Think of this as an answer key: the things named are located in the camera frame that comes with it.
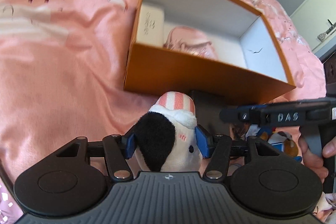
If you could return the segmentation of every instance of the metal rivet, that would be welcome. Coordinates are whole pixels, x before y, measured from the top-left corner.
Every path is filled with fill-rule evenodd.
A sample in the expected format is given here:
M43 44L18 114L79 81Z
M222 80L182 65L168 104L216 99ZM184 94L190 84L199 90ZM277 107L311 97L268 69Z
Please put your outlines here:
M222 172L211 170L211 171L208 171L205 175L210 179L219 179L222 177L223 174Z
M114 172L113 174L117 179L126 179L128 178L131 174L127 170L118 170Z

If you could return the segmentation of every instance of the pink item in box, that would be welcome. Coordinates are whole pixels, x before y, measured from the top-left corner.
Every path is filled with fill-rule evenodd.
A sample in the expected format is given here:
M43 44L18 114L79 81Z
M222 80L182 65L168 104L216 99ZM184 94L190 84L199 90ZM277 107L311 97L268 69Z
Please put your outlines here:
M196 56L218 60L216 51L207 36L200 30L179 26L168 34L164 47Z

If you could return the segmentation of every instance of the stuffed animal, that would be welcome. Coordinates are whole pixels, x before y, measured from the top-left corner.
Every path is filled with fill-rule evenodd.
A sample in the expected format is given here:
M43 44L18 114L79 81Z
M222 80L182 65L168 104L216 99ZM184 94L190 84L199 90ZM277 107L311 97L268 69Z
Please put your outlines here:
M268 143L283 143L283 152L291 157L296 157L299 153L299 149L296 143L293 141L292 135L288 132L279 131L270 136Z
M156 172L198 171L202 155L197 147L193 100L167 92L133 128L135 156L142 170Z

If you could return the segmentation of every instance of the human hand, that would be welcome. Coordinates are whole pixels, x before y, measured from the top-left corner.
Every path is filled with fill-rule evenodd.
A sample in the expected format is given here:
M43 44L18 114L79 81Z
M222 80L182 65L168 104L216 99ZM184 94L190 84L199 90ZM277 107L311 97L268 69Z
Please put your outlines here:
M322 151L324 157L328 158L336 154L336 137L329 142ZM323 159L313 154L306 143L304 137L301 135L299 138L299 146L302 151L303 163L305 166L313 170L321 179L322 183L328 175L328 169L323 166Z

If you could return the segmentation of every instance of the striped hat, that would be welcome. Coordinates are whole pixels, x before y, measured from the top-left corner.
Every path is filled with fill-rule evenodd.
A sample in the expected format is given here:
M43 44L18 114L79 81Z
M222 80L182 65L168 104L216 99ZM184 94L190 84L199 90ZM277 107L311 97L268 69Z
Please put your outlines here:
M197 125L193 100L180 92L166 92L149 111L161 113L168 119L174 118L189 129L194 129Z
M169 91L162 95L156 102L156 105L163 106L169 110L186 110L195 115L195 105L193 100L186 94Z

